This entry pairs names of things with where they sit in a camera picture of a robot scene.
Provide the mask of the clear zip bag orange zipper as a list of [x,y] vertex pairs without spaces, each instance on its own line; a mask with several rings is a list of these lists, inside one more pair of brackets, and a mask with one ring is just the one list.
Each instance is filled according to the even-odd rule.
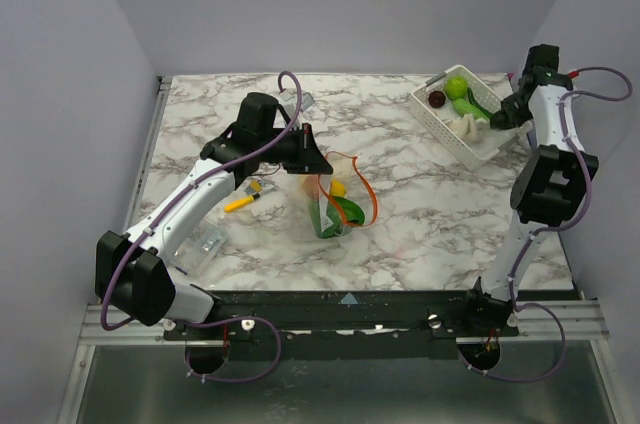
[[337,151],[325,155],[331,175],[301,176],[303,209],[319,239],[338,238],[372,226],[379,204],[373,187],[358,168],[358,157]]

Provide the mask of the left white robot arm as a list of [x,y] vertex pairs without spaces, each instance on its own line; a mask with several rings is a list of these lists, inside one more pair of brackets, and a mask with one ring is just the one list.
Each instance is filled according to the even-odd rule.
[[204,217],[261,164],[279,165],[289,174],[332,174],[311,125],[300,120],[310,101],[305,92],[247,94],[236,120],[204,145],[187,177],[158,208],[125,232],[108,231],[99,239],[95,292],[103,314],[114,305],[147,326],[162,319],[186,321],[201,339],[220,331],[222,316],[212,295],[175,281],[167,263]]

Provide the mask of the orange peach toy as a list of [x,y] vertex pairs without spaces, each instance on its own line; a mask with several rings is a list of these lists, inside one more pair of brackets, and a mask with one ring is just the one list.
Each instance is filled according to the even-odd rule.
[[306,198],[310,200],[317,200],[319,196],[319,176],[318,175],[300,176],[299,188]]

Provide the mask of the yellow corn toy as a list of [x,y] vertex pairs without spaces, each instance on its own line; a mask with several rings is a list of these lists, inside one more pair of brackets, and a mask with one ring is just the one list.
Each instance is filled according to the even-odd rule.
[[333,197],[345,197],[347,194],[347,187],[345,184],[338,180],[332,180],[329,189],[329,195]]

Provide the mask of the white green bok choy toy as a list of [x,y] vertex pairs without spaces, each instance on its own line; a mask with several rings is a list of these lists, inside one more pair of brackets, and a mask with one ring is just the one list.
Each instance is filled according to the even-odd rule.
[[365,213],[355,202],[344,197],[310,201],[307,206],[315,235],[320,239],[337,238],[349,233],[350,227],[365,223]]

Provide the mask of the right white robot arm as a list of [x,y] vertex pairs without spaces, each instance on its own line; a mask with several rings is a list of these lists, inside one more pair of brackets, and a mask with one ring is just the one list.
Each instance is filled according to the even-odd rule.
[[511,190],[512,220],[490,268],[476,280],[460,311],[460,323],[480,336],[506,326],[516,310],[520,283],[547,235],[574,221],[599,167],[584,152],[571,112],[572,78],[558,72],[559,48],[529,49],[517,90],[490,120],[494,130],[532,122],[537,147]]

